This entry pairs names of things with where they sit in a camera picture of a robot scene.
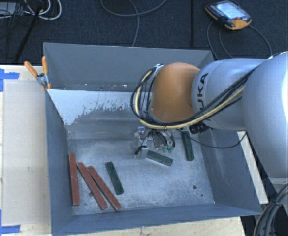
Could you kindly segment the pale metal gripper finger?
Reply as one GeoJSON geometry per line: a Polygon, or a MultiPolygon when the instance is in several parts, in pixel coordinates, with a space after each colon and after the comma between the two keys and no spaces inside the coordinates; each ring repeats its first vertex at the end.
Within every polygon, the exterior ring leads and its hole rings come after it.
{"type": "Polygon", "coordinates": [[[141,145],[134,153],[134,158],[136,159],[145,159],[147,152],[148,152],[148,147],[146,145],[141,145]]]}
{"type": "Polygon", "coordinates": [[[138,127],[137,131],[134,133],[133,138],[133,148],[138,148],[141,146],[145,137],[146,128],[144,126],[138,127]]]}

